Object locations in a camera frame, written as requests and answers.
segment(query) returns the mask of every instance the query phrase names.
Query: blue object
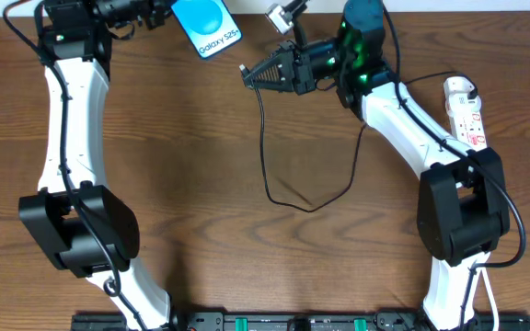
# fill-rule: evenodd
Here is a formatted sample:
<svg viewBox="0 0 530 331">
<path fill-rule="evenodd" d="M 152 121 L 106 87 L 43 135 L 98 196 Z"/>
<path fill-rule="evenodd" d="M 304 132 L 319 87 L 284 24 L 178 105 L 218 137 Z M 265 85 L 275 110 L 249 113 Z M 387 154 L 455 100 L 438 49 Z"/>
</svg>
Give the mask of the blue object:
<svg viewBox="0 0 530 331">
<path fill-rule="evenodd" d="M 178 0 L 171 8 L 203 59 L 242 39 L 222 0 Z"/>
</svg>

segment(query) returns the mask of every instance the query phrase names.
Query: wooden table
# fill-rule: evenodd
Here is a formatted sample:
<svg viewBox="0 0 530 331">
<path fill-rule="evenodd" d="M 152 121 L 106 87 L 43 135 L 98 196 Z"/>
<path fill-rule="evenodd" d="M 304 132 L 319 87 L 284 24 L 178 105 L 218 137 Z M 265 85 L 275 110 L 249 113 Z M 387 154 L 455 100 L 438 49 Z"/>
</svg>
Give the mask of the wooden table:
<svg viewBox="0 0 530 331">
<path fill-rule="evenodd" d="M 116 43 L 106 105 L 112 191 L 136 213 L 142 257 L 179 306 L 229 311 L 416 308 L 431 258 L 416 228 L 418 180 L 377 132 L 366 131 L 357 177 L 315 214 L 270 204 L 259 168 L 259 110 L 238 66 L 282 40 L 262 17 L 237 17 L 244 40 L 204 62 L 175 20 Z M 311 39 L 339 16 L 307 16 Z M 501 155 L 529 246 L 516 267 L 492 270 L 503 311 L 530 313 L 530 13 L 400 14 L 405 78 L 458 69 L 480 87 L 489 143 Z M 24 30 L 31 21 L 18 19 Z M 391 39 L 386 55 L 393 55 Z M 411 92 L 448 122 L 442 81 Z M 349 178 L 359 124 L 333 92 L 264 92 L 271 190 L 318 204 Z M 113 312 L 103 292 L 52 267 L 17 217 L 46 153 L 48 95 L 34 54 L 0 20 L 0 329 L 67 329 L 78 311 Z M 517 247 L 513 224 L 492 260 Z M 484 292 L 477 307 L 490 309 Z"/>
</svg>

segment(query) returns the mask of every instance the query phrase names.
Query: blue circle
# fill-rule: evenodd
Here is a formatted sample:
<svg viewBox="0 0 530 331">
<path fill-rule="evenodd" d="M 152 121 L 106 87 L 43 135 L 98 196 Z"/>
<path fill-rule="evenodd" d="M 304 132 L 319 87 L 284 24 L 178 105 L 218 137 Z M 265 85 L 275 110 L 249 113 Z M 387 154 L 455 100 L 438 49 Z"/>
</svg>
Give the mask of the blue circle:
<svg viewBox="0 0 530 331">
<path fill-rule="evenodd" d="M 212 0 L 179 0 L 178 6 L 186 13 L 193 13 L 188 23 L 196 33 L 210 35 L 222 27 L 224 15 Z"/>
</svg>

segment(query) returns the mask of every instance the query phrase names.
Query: wood grain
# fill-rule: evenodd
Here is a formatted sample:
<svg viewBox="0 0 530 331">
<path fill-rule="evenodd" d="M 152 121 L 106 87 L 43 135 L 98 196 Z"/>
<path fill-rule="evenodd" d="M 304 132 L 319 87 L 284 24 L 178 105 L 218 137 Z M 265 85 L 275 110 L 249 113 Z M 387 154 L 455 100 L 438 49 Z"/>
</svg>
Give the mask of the wood grain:
<svg viewBox="0 0 530 331">
<path fill-rule="evenodd" d="M 244 40 L 200 60 L 178 24 L 115 44 L 106 106 L 112 191 L 136 213 L 142 257 L 179 305 L 230 311 L 372 311 L 415 308 L 431 260 L 416 230 L 418 181 L 379 134 L 366 131 L 351 192 L 315 214 L 271 205 L 259 169 L 259 110 L 238 66 L 282 39 L 265 19 L 236 18 Z M 530 13 L 399 14 L 406 78 L 458 69 L 479 83 L 489 143 L 525 219 L 520 265 L 493 270 L 503 311 L 530 313 Z M 307 16 L 311 39 L 339 16 Z M 34 37 L 29 20 L 20 27 Z M 386 56 L 393 56 L 391 40 Z M 411 88 L 447 122 L 439 79 Z M 271 190 L 313 204 L 346 185 L 359 130 L 336 96 L 264 93 Z M 46 151 L 48 96 L 34 54 L 0 20 L 0 329 L 67 329 L 78 311 L 114 311 L 101 291 L 55 270 L 17 218 Z M 493 259 L 511 257 L 517 234 Z M 488 311 L 484 293 L 477 307 Z"/>
</svg>

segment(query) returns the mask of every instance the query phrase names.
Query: white power strip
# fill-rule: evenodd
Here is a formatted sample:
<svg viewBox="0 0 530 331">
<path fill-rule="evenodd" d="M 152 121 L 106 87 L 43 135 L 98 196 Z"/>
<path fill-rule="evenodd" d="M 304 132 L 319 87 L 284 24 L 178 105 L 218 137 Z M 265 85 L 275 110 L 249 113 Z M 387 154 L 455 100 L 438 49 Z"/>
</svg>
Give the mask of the white power strip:
<svg viewBox="0 0 530 331">
<path fill-rule="evenodd" d="M 451 133 L 460 142 L 467 143 L 474 150 L 488 147 L 482 122 L 482 100 L 478 96 L 469 99 L 468 94 L 475 87 L 464 77 L 451 77 L 445 81 L 445 107 L 451 121 Z"/>
</svg>

